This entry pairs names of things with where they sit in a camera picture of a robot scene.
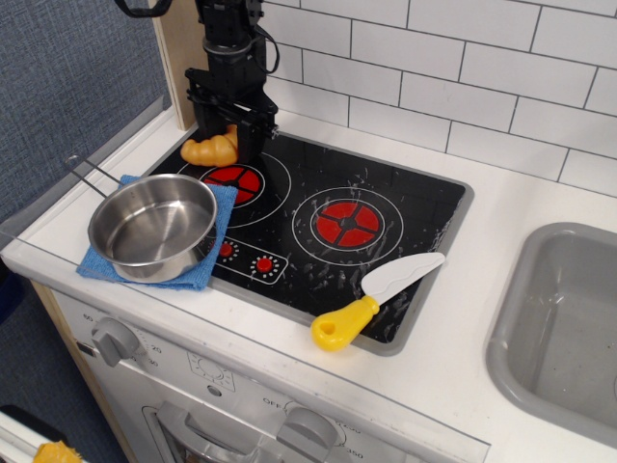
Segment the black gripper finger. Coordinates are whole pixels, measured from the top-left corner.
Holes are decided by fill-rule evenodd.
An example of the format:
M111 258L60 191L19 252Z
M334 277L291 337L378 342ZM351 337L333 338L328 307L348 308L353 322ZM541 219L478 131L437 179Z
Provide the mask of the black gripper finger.
M193 102L196 121L201 141L212 139L216 135L228 132L228 121L214 104Z
M266 140L272 140L277 135L274 114L246 114L237 123L238 161L249 162L261 153Z

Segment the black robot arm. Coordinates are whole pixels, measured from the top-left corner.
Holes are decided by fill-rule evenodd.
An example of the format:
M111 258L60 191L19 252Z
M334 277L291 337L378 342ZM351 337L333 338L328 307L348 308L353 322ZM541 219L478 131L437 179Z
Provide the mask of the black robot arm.
M276 103L264 92L273 38L258 22L259 1L118 2L132 18L150 18L177 122L198 138L180 154L192 165L248 162L278 133Z

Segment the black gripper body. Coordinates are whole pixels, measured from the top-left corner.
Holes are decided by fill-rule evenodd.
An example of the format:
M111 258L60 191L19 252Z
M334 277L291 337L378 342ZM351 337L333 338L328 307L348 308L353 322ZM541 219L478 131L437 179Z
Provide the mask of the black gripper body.
M228 123L237 124L248 113L277 114L278 106L264 92L270 73L265 41L236 48L208 42L205 50L208 69L185 71L189 100L216 105Z

